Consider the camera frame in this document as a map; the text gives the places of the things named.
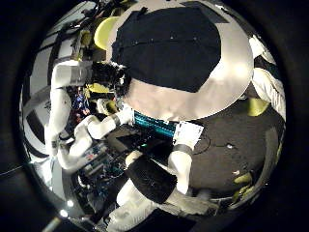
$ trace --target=cable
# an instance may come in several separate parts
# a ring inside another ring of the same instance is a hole
[[[9,171],[0,173],[0,177],[5,176],[5,175],[7,175],[7,174],[9,174],[9,173],[11,173],[11,172],[14,172],[14,171],[16,171],[17,169],[19,169],[19,168],[21,168],[21,167],[23,167],[23,165],[20,165],[20,166],[18,166],[18,167],[15,167],[15,168],[13,168],[13,169],[11,169],[11,170],[9,170]]]
[[[67,15],[65,18],[63,18],[60,22],[58,22],[54,27],[59,26],[64,20],[66,20],[68,17],[74,15],[76,12],[78,12],[81,8],[83,8],[89,1],[86,1],[83,5],[81,5],[79,8],[77,8],[75,11]]]

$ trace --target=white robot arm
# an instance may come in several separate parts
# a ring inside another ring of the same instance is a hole
[[[253,59],[261,55],[266,61],[276,65],[268,49],[256,36],[253,36],[249,40],[249,43],[252,49]],[[286,100],[282,82],[274,78],[270,72],[261,68],[255,68],[252,84],[258,96],[262,100],[270,102],[274,110],[286,121]]]
[[[203,131],[203,127],[180,122],[174,135],[174,149],[168,158],[168,168],[177,176],[177,190],[186,194],[189,186],[192,152]]]
[[[70,97],[63,87],[83,85],[91,73],[91,62],[65,61],[57,64],[51,77],[50,90],[50,117],[44,127],[45,147],[49,155],[55,156],[58,152],[58,136],[65,128],[70,116]]]
[[[106,117],[102,122],[97,117],[86,117],[74,130],[75,141],[70,146],[59,147],[59,133],[64,130],[70,116],[71,101],[63,87],[81,86],[91,75],[89,69],[92,62],[65,61],[57,64],[51,79],[51,110],[48,124],[44,127],[45,148],[49,155],[56,156],[61,166],[68,172],[73,172],[89,162],[83,158],[94,139],[102,139],[109,132],[122,124],[133,121],[133,110],[125,105],[124,109]]]

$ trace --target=black fabric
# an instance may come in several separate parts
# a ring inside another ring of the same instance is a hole
[[[158,204],[167,200],[177,183],[176,176],[169,174],[146,156],[129,165],[126,174],[143,195]]]
[[[118,29],[112,60],[143,82],[197,92],[221,57],[217,28],[197,8],[133,12]]]
[[[254,68],[261,68],[266,71],[269,71],[269,73],[272,74],[274,78],[281,80],[281,76],[277,66],[268,62],[261,55],[254,59]]]
[[[260,96],[255,90],[252,82],[250,82],[248,88],[244,91],[244,95],[249,99],[260,99]]]
[[[181,3],[186,7],[191,8],[199,8],[201,12],[211,20],[212,23],[229,23],[223,16],[215,12],[213,9],[207,7],[206,5],[202,4],[201,2],[197,1],[190,1]]]

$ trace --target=wire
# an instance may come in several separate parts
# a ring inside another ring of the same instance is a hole
[[[5,176],[5,175],[7,175],[7,174],[9,174],[9,173],[11,173],[11,172],[14,172],[14,171],[18,170],[18,169],[21,168],[21,167],[23,167],[23,165],[20,165],[20,166],[18,166],[18,167],[15,167],[15,168],[13,168],[13,169],[11,169],[11,170],[9,170],[9,171],[0,173],[0,177],[1,177],[1,176]]]
[[[89,1],[86,1],[83,5],[81,5],[79,8],[77,8],[75,11],[67,15],[65,18],[63,18],[60,22],[58,22],[54,27],[59,26],[64,20],[66,20],[68,17],[74,15],[76,12],[78,12],[81,8],[83,8]]]
[[[231,143],[226,143],[226,144],[224,144],[224,145],[216,145],[216,144],[212,143],[212,139],[211,139],[208,135],[205,134],[205,136],[202,137],[202,139],[205,139],[205,138],[207,138],[207,139],[209,140],[209,145],[208,145],[208,147],[205,148],[204,150],[202,150],[202,151],[199,152],[199,153],[194,153],[193,156],[196,156],[196,155],[200,155],[200,154],[202,154],[202,153],[205,153],[210,147],[217,147],[217,148],[224,148],[224,147],[225,147],[225,148],[228,148],[228,149],[235,149],[236,152],[238,151],[238,148],[237,148],[235,145],[231,144]]]

